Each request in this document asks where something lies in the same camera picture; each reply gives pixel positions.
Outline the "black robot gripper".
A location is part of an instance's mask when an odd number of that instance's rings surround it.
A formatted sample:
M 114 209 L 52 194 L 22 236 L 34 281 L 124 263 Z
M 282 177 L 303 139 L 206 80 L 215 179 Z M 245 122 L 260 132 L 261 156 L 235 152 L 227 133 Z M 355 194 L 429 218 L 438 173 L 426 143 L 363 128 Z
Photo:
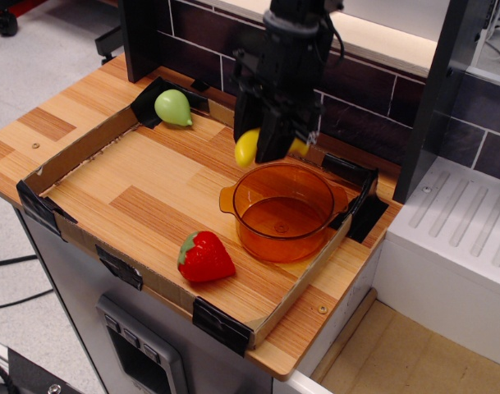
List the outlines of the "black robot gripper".
M 334 28 L 328 22 L 312 26 L 265 24 L 255 49 L 234 52 L 232 80 L 238 87 L 233 138 L 260 129 L 256 163 L 285 158 L 299 140 L 306 153 L 319 138 L 323 106 L 315 100 Z

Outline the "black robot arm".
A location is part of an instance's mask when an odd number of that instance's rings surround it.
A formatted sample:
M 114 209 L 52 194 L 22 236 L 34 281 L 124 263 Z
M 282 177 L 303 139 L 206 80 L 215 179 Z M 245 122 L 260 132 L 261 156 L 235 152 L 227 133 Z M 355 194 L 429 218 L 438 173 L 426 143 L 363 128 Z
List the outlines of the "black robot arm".
M 315 144 L 323 113 L 315 89 L 333 41 L 342 39 L 330 17 L 342 8 L 341 1 L 273 1 L 258 48 L 234 52 L 234 139 L 258 130 L 256 163 L 284 158 L 295 140 Z

